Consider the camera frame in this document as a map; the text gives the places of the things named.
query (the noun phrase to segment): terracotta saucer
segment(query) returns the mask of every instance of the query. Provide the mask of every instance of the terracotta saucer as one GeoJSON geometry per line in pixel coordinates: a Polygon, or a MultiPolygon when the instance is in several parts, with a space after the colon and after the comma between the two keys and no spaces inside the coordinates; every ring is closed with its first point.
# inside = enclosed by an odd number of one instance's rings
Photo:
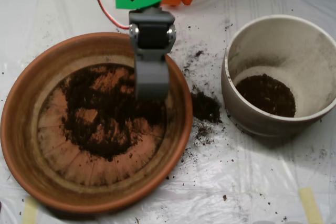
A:
{"type": "Polygon", "coordinates": [[[45,205],[93,214],[149,194],[179,161],[192,127],[192,102],[166,56],[164,102],[134,99],[127,35],[96,33],[61,42],[14,83],[1,119],[5,161],[45,205]]]}

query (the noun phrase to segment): yellow tape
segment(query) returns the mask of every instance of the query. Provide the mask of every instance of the yellow tape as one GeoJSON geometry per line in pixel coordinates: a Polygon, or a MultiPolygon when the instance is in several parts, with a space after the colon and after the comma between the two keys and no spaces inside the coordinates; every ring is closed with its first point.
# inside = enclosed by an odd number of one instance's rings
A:
{"type": "Polygon", "coordinates": [[[321,213],[317,207],[314,194],[310,187],[299,190],[303,208],[306,212],[308,224],[323,224],[321,213]]]}
{"type": "Polygon", "coordinates": [[[36,224],[37,201],[32,197],[26,198],[25,211],[23,213],[23,224],[36,224]]]}

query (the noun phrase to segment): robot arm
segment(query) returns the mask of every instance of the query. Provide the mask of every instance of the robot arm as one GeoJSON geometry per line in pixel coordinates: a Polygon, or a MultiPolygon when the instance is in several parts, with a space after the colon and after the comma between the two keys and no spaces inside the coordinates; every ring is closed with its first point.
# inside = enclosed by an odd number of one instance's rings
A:
{"type": "Polygon", "coordinates": [[[163,100],[169,91],[165,54],[176,40],[175,18],[160,8],[161,0],[115,0],[129,12],[130,37],[135,52],[135,96],[163,100]]]}

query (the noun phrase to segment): dark soil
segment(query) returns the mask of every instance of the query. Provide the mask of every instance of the dark soil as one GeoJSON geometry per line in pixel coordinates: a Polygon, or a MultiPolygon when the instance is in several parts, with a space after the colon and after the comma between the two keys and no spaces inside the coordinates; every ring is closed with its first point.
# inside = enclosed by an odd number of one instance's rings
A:
{"type": "Polygon", "coordinates": [[[210,128],[206,127],[205,125],[202,125],[198,128],[196,139],[200,139],[202,136],[206,136],[210,132],[210,128]]]}
{"type": "Polygon", "coordinates": [[[119,68],[128,72],[126,76],[134,73],[134,69],[121,65],[103,64],[94,67],[106,67],[106,71],[83,68],[70,76],[68,84],[65,80],[61,82],[68,103],[67,118],[62,118],[62,121],[67,140],[71,140],[81,150],[89,151],[91,155],[112,161],[114,156],[126,153],[136,144],[136,137],[131,137],[134,119],[144,118],[150,125],[166,125],[166,110],[164,102],[139,102],[135,100],[134,92],[121,92],[122,87],[134,88],[134,80],[129,78],[120,78],[113,88],[94,89],[92,85],[98,78],[115,73],[119,68]],[[92,122],[87,123],[77,117],[80,110],[96,110],[97,115],[92,122]],[[120,134],[115,134],[116,125],[120,134]]]}
{"type": "Polygon", "coordinates": [[[199,57],[200,55],[202,55],[204,53],[204,51],[198,51],[196,54],[195,54],[195,57],[199,57]]]}
{"type": "Polygon", "coordinates": [[[248,77],[236,88],[248,102],[265,112],[287,118],[295,115],[295,100],[290,89],[266,74],[248,77]]]}
{"type": "Polygon", "coordinates": [[[191,94],[193,100],[193,114],[199,120],[208,120],[211,123],[222,123],[219,109],[221,105],[203,92],[191,94]]]}

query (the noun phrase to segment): plastic sheet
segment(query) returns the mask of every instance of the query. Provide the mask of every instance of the plastic sheet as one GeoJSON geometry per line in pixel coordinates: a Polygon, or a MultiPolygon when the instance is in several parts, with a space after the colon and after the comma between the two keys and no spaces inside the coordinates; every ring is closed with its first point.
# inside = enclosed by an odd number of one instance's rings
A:
{"type": "MultiPolygon", "coordinates": [[[[127,23],[127,10],[116,10],[114,0],[102,1],[127,23]]],[[[312,188],[324,223],[336,222],[335,110],[295,139],[260,142],[230,121],[220,89],[225,47],[243,24],[264,15],[290,14],[336,38],[336,0],[194,0],[191,6],[170,9],[177,29],[171,57],[190,88],[194,84],[221,103],[223,123],[203,122],[211,130],[197,140],[202,122],[195,119],[188,150],[170,179],[134,206],[79,219],[39,205],[36,223],[308,223],[298,194],[302,187],[312,188]],[[204,53],[195,60],[199,50],[204,53]],[[203,145],[206,139],[210,143],[203,145]]],[[[119,31],[96,0],[0,0],[0,10],[1,111],[18,75],[44,50],[76,35],[119,31]]],[[[1,224],[23,223],[27,196],[1,152],[1,224]]]]}

